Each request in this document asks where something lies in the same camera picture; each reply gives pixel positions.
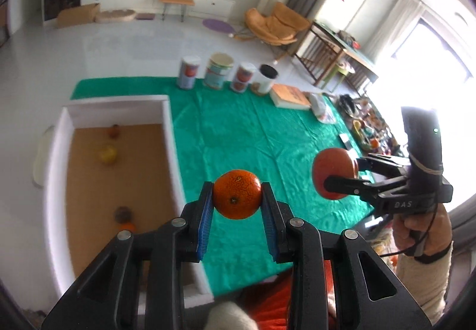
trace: white box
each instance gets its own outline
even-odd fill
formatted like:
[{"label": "white box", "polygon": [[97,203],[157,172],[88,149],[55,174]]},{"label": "white box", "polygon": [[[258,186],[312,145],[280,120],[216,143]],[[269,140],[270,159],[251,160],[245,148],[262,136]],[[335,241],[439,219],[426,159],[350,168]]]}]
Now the white box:
[{"label": "white box", "polygon": [[[174,208],[179,216],[185,205],[185,194],[175,147],[170,101],[167,95],[81,99],[73,100],[63,107],[49,153],[44,193],[46,245],[59,297],[75,280],[68,247],[66,218],[68,156],[74,130],[108,127],[112,124],[130,126],[157,123],[163,125]],[[194,283],[183,288],[186,308],[213,301],[213,294],[202,263],[190,265]]]}]

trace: purple mat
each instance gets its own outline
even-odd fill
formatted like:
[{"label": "purple mat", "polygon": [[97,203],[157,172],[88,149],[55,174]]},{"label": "purple mat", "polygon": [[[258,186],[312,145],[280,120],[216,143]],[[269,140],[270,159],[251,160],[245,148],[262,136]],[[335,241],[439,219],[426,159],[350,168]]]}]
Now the purple mat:
[{"label": "purple mat", "polygon": [[214,30],[215,32],[221,33],[235,33],[233,27],[221,20],[215,20],[213,18],[206,18],[202,21],[202,24],[208,29]]}]

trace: green tablecloth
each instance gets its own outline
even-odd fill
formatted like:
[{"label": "green tablecloth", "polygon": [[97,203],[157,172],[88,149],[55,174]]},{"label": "green tablecloth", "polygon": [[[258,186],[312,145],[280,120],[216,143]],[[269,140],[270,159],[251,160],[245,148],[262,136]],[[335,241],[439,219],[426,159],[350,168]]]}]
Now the green tablecloth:
[{"label": "green tablecloth", "polygon": [[[371,208],[357,197],[339,201],[320,197],[310,175],[316,154],[342,147],[339,133],[348,133],[335,111],[335,125],[324,125],[311,111],[285,110],[270,97],[250,91],[236,94],[204,87],[184,91],[175,78],[113,77],[82,80],[71,98],[123,95],[170,96],[180,173],[186,201],[198,198],[204,181],[242,168],[269,181],[276,199],[287,202],[295,216],[316,228],[340,233],[366,216]],[[360,151],[353,138],[353,147]],[[208,252],[203,260],[215,295],[248,286],[274,275],[290,264],[275,264],[268,254],[260,212],[241,221],[228,220],[216,211]]]}]

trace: wrist strap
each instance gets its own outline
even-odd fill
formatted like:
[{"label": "wrist strap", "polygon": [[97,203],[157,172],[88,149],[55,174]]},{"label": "wrist strap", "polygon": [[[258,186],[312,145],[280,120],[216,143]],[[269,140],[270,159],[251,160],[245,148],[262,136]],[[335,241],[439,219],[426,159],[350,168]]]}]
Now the wrist strap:
[{"label": "wrist strap", "polygon": [[421,255],[418,257],[415,257],[416,261],[419,261],[422,264],[431,264],[434,263],[437,260],[440,260],[446,256],[446,254],[449,252],[449,249],[451,248],[451,243],[442,251],[435,253],[434,255]]}]

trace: orange chair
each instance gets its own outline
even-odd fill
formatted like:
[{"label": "orange chair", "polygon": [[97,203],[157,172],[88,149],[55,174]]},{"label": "orange chair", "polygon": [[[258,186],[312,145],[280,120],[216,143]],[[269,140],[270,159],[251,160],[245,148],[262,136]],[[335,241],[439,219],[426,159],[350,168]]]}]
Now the orange chair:
[{"label": "orange chair", "polygon": [[[309,29],[311,23],[300,14],[288,8],[282,2],[277,2],[271,15],[264,17],[256,8],[251,8],[245,13],[245,24],[252,36],[243,35],[241,32],[233,37],[247,41],[259,38],[261,41],[272,46],[291,44],[297,41],[296,34]],[[284,52],[274,61],[275,64],[283,58]]]}]

